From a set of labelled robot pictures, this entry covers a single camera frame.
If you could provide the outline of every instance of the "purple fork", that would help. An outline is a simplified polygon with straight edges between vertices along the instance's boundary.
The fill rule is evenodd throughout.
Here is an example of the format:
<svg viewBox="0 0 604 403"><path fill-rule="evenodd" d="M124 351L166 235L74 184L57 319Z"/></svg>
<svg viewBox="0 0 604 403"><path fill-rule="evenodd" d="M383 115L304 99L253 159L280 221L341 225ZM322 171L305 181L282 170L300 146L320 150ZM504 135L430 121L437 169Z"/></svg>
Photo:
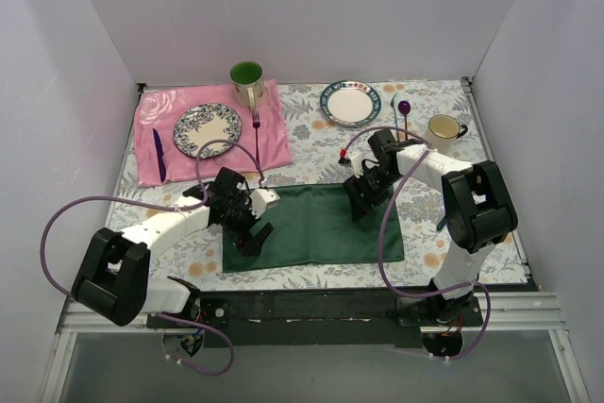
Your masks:
<svg viewBox="0 0 604 403"><path fill-rule="evenodd" d="M256 129L256 161L260 166L260 152L258 149L258 128L260 127L260 114L257 110L252 111L252 126Z"/></svg>

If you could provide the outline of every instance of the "purple spoon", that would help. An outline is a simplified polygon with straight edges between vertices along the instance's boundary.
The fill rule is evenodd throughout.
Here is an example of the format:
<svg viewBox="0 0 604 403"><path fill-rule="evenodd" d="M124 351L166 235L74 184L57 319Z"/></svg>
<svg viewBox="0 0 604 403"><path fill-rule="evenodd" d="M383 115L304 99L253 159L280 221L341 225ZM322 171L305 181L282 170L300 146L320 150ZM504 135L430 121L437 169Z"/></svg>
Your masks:
<svg viewBox="0 0 604 403"><path fill-rule="evenodd" d="M398 111L402 113L405 117L405 129L408 129L407 115L409 115L409 112L411 112L411 104L409 104L409 101L401 101L400 103L398 103ZM408 138L409 137L407 137L407 133L405 133L405 140L407 140Z"/></svg>

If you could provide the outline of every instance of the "plate rim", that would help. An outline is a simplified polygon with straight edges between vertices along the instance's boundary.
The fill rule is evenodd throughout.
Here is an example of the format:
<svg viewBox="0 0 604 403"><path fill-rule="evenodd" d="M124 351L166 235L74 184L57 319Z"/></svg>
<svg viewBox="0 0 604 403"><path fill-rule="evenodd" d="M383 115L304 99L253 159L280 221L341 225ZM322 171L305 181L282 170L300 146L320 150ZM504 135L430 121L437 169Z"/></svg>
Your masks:
<svg viewBox="0 0 604 403"><path fill-rule="evenodd" d="M342 120L342 119L334 116L327 107L327 103L329 101L330 96L333 95L335 92L337 92L339 90L355 89L355 87L342 87L343 84L348 84L348 83L360 84L364 87L367 87L369 89L368 91L366 91L367 95L369 96L370 100L373 102L373 107L372 107L369 115L367 117L363 118L362 120L359 120L358 122L347 122L346 120ZM321 96L319 97L319 107L321 108L321 111L323 112L323 114L336 125L343 126L343 127L363 126L363 125L366 125L366 124L374 121L378 117L379 112L381 111L381 97L379 96L379 93L378 93L378 91L376 91L376 89L374 89L371 85L369 85L365 82L360 82L358 80L352 80L352 79L343 79L343 80L339 80L337 82L332 82L331 84L327 85L323 89L323 91L321 92Z"/></svg>
<svg viewBox="0 0 604 403"><path fill-rule="evenodd" d="M192 108L188 108L187 110L185 110L184 112L182 112L182 115L180 115L178 117L178 120L176 120L176 123L174 123L174 127L172 128L172 141L174 142L174 146L176 147L176 149L182 153L185 156L188 156L189 158L193 158L195 159L197 157L197 153L199 152L199 147L197 147L197 151L195 152L194 155L190 155L189 153L183 151L176 143L176 138L175 138L175 134L176 134L176 125L178 125L178 123L180 122L180 120L182 120L182 118L187 115L189 112L191 112L191 110L193 109L197 109L197 108L202 108L204 106L210 106L210 105L216 105L216 106L225 106L229 109L231 109L236 115L237 118L239 119L239 124L240 124L240 128L239 128L239 134L237 135L237 138L235 139L234 142L237 142L243 134L243 120L241 115L239 114L239 112L237 110L235 110L232 106L225 104L225 103L204 103L204 104L198 104L197 106L193 106ZM231 144L229 147L225 148L223 151L217 152L214 155L211 156L207 156L206 158L202 158L199 157L201 160L210 160L212 158L216 158L217 156L221 156L224 155L228 150L230 150L234 145Z"/></svg>

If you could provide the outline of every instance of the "dark green towel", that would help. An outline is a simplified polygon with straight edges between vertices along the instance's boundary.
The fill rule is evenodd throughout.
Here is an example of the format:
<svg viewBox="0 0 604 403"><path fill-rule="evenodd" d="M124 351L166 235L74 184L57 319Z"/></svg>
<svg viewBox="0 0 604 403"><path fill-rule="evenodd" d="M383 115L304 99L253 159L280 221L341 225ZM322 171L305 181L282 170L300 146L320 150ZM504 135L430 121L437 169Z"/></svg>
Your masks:
<svg viewBox="0 0 604 403"><path fill-rule="evenodd" d="M223 272L278 268L297 264L378 262L378 233L386 203L353 224L342 184L276 188L278 205L266 211L259 225L270 222L270 234L259 257L243 257L223 237ZM384 260L401 261L403 238L396 210L386 226Z"/></svg>

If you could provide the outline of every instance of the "gray floor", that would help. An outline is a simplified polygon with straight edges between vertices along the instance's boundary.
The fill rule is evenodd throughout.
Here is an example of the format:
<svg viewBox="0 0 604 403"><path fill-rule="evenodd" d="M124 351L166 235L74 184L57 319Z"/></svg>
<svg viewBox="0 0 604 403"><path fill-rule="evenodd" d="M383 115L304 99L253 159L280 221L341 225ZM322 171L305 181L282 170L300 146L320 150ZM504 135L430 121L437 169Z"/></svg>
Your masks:
<svg viewBox="0 0 604 403"><path fill-rule="evenodd" d="M547 332L488 332L450 364L374 345L238 347L218 378L166 361L160 343L156 334L80 334L61 401L569 401ZM220 366L227 352L196 357Z"/></svg>

